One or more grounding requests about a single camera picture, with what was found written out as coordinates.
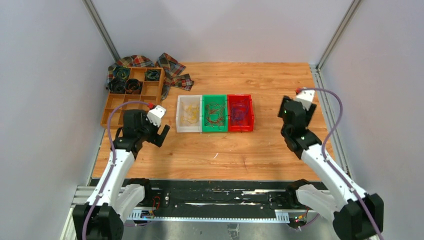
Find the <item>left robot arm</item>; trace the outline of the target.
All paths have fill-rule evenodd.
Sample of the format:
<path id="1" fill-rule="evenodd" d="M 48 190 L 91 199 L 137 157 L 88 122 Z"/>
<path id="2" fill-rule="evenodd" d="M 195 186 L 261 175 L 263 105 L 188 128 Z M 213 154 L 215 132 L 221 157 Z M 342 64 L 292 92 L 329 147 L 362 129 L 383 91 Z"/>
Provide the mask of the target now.
<path id="1" fill-rule="evenodd" d="M 165 125 L 158 133 L 166 109 L 160 105 L 149 111 L 130 109 L 123 115 L 123 125 L 111 142 L 108 165 L 97 186 L 84 204 L 77 204 L 72 212 L 76 237 L 79 240 L 120 240 L 124 224 L 139 204 L 149 206 L 153 201 L 148 179 L 121 189 L 125 177 L 134 164 L 143 142 L 161 147 L 170 129 Z"/>

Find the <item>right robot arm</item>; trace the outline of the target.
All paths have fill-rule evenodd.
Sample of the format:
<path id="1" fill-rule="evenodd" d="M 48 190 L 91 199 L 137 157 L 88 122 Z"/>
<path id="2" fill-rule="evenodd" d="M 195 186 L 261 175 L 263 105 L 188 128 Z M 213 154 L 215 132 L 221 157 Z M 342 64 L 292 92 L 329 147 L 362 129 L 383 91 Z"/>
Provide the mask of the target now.
<path id="1" fill-rule="evenodd" d="M 340 240 L 366 240 L 384 229 L 384 201 L 357 185 L 331 158 L 322 141 L 308 129 L 316 104 L 284 96 L 278 112 L 287 148 L 312 168 L 328 189 L 323 193 L 305 179 L 287 187 L 286 203 L 304 205 L 329 221 Z"/>

